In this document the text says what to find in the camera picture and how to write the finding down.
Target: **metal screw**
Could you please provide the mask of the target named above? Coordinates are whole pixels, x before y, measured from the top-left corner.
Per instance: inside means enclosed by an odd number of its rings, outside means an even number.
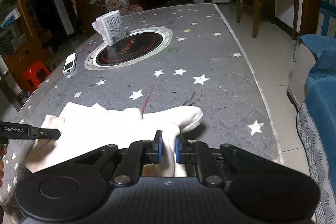
[[[126,183],[129,183],[130,181],[131,181],[130,177],[124,176],[124,175],[117,176],[114,178],[114,182],[118,184],[126,184]]]
[[[219,176],[208,176],[205,181],[211,185],[216,185],[222,183],[223,179]]]

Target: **white garment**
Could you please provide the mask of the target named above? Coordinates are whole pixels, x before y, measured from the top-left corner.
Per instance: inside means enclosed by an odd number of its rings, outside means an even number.
[[[128,148],[138,140],[153,140],[156,131],[162,130],[162,163],[145,165],[142,174],[184,177],[185,166],[176,163],[175,138],[196,128],[202,116],[201,109],[193,106],[142,114],[138,108],[106,110],[98,104],[87,107],[68,102],[59,117],[46,115],[41,126],[57,128],[61,137],[37,140],[25,166],[34,173],[108,144]]]

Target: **box on shelf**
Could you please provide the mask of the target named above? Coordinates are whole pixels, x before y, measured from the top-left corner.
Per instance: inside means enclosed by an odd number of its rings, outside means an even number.
[[[119,11],[112,11],[96,18],[92,26],[101,34],[107,46],[112,46],[127,36]]]

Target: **star pattern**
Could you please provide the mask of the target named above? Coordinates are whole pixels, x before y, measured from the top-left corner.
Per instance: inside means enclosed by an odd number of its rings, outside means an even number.
[[[75,95],[73,96],[73,98],[80,97],[81,94],[82,94],[81,92],[77,92],[77,93],[75,93]]]
[[[162,72],[162,70],[156,70],[155,73],[152,76],[156,76],[159,77],[159,75],[163,75],[164,73]]]
[[[182,75],[186,70],[183,69],[176,69],[174,75]]]
[[[106,80],[100,80],[98,83],[96,83],[96,85],[100,86],[100,85],[105,85]]]
[[[262,133],[260,128],[264,125],[264,123],[258,123],[258,120],[255,120],[254,124],[248,124],[247,126],[251,129],[251,136],[254,135],[254,133]]]
[[[202,75],[201,77],[194,77],[194,79],[195,79],[194,84],[204,85],[204,82],[208,81],[210,78],[205,78],[205,75]]]
[[[133,100],[138,99],[139,97],[143,96],[141,92],[142,92],[142,89],[137,92],[133,91],[133,94],[129,98],[133,98]]]

